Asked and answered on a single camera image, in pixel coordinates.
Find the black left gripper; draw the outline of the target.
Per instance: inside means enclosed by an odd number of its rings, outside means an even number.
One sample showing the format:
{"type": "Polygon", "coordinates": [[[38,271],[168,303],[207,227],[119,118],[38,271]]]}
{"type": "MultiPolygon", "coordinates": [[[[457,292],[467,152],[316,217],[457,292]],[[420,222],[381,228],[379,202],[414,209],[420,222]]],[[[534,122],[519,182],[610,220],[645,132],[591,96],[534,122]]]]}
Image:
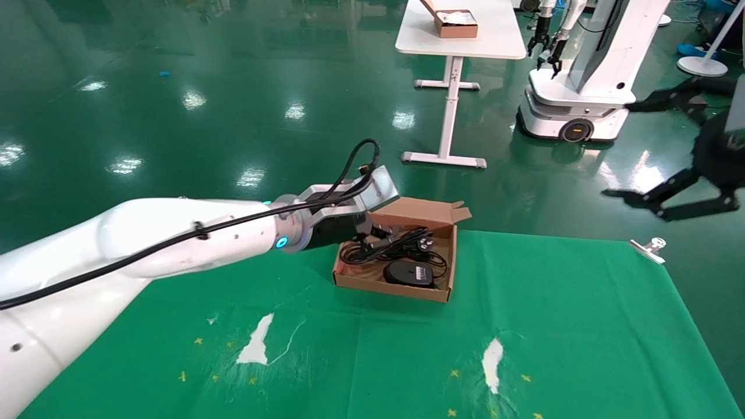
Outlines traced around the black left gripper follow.
{"type": "Polygon", "coordinates": [[[324,218],[311,230],[306,250],[354,240],[352,258],[368,258],[376,251],[375,245],[380,240],[395,241],[401,228],[396,225],[373,225],[365,212],[324,218]]]}

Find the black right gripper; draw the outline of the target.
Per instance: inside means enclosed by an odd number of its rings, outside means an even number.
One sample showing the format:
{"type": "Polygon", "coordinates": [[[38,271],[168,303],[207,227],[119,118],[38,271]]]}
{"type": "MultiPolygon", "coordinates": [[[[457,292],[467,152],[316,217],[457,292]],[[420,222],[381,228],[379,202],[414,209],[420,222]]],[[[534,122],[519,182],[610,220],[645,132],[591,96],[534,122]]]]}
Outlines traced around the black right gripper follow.
{"type": "Polygon", "coordinates": [[[737,191],[743,188],[743,141],[726,132],[728,113],[707,120],[703,94],[732,98],[733,79],[687,79],[676,87],[660,88],[641,101],[629,103],[630,112],[677,109],[695,124],[704,124],[693,146],[693,168],[684,169],[649,191],[604,189],[603,196],[626,206],[651,212],[663,222],[719,215],[739,210],[737,191]]]}

